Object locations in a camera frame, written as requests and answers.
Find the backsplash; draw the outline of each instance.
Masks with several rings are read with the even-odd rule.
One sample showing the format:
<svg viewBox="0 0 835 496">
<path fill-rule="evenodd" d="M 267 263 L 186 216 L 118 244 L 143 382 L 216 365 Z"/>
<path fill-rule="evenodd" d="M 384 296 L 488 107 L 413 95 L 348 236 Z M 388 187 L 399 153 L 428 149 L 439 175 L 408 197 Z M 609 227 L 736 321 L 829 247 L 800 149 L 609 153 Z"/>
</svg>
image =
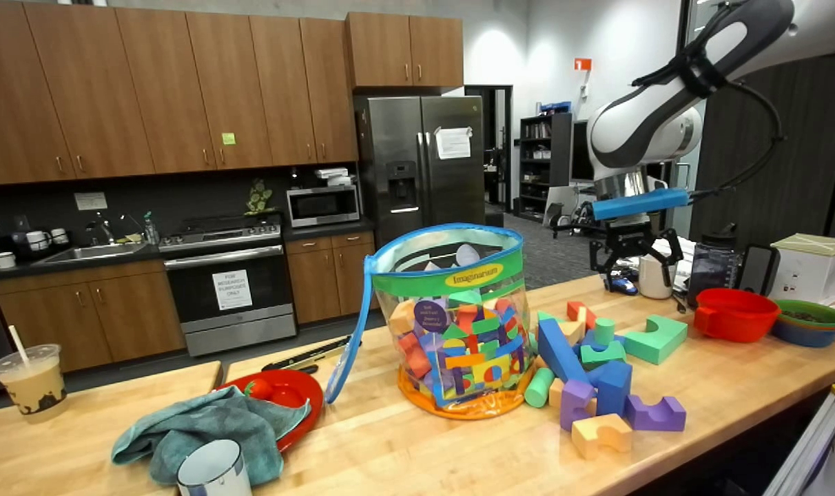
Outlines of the backsplash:
<svg viewBox="0 0 835 496">
<path fill-rule="evenodd" d="M 162 233 L 182 227 L 189 216 L 244 215 L 248 189 L 256 178 L 274 187 L 270 203 L 285 208 L 285 189 L 292 167 L 223 169 L 223 174 L 177 174 L 140 178 L 58 181 L 0 187 L 0 227 L 14 231 L 14 216 L 29 215 L 34 227 L 69 227 L 73 241 L 89 241 L 85 225 L 95 211 L 78 211 L 76 193 L 104 193 L 113 233 L 126 233 L 153 211 Z"/>
</svg>

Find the towel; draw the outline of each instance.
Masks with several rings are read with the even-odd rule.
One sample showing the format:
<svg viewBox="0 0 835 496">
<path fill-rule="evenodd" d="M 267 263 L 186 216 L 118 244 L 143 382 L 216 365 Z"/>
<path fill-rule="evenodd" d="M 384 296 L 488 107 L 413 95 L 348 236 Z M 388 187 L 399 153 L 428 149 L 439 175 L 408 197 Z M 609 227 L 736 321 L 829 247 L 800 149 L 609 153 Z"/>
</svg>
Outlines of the towel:
<svg viewBox="0 0 835 496">
<path fill-rule="evenodd" d="M 266 485 L 285 471 L 279 438 L 292 433 L 310 409 L 310 401 L 285 406 L 230 386 L 138 417 L 117 438 L 111 457 L 117 464 L 153 457 L 150 475 L 158 485 L 173 485 L 191 451 L 216 438 L 235 438 L 244 446 L 251 485 Z"/>
</svg>

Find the red plate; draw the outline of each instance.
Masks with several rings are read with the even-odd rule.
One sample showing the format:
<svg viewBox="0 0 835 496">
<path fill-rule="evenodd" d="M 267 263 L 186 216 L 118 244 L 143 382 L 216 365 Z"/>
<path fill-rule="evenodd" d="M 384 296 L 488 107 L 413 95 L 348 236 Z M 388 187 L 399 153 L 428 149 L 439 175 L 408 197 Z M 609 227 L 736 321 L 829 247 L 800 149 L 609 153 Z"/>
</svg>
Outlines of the red plate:
<svg viewBox="0 0 835 496">
<path fill-rule="evenodd" d="M 300 406 L 310 400 L 310 404 L 313 404 L 310 416 L 292 433 L 279 438 L 279 451 L 286 451 L 297 440 L 304 440 L 315 429 L 315 423 L 324 417 L 324 409 L 326 409 L 324 386 L 313 373 L 304 373 L 295 369 L 267 369 L 259 373 L 245 373 L 245 376 L 230 379 L 230 386 L 238 386 L 239 391 L 245 391 L 251 386 L 251 395 L 267 400 L 275 404 L 286 404 L 286 406 Z"/>
</svg>

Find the upper cabinet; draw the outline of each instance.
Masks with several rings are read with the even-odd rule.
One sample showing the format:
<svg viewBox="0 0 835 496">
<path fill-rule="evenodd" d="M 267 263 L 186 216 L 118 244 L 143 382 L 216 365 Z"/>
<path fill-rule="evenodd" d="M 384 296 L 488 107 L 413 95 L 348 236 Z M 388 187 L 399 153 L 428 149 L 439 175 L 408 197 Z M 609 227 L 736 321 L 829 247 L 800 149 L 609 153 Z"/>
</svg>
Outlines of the upper cabinet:
<svg viewBox="0 0 835 496">
<path fill-rule="evenodd" d="M 73 178 L 29 17 L 0 0 L 0 185 Z"/>
<path fill-rule="evenodd" d="M 464 84 L 464 21 L 439 17 L 350 12 L 355 87 Z"/>
<path fill-rule="evenodd" d="M 189 12 L 219 167 L 275 164 L 248 17 Z"/>
<path fill-rule="evenodd" d="M 354 161 L 358 149 L 344 23 L 253 17 L 251 30 L 275 158 Z"/>
<path fill-rule="evenodd" d="M 216 167 L 182 11 L 117 8 L 158 174 Z"/>
<path fill-rule="evenodd" d="M 153 174 L 132 73 L 111 8 L 26 4 L 78 175 Z"/>
</svg>

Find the oven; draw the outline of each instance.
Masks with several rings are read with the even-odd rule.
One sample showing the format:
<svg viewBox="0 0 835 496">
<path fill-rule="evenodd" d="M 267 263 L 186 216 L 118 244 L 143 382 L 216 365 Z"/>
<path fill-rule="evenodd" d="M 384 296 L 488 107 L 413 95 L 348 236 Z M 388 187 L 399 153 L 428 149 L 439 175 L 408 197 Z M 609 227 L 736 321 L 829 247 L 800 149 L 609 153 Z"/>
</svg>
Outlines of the oven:
<svg viewBox="0 0 835 496">
<path fill-rule="evenodd" d="M 191 355 L 297 332 L 281 225 L 166 240 L 162 258 Z"/>
</svg>

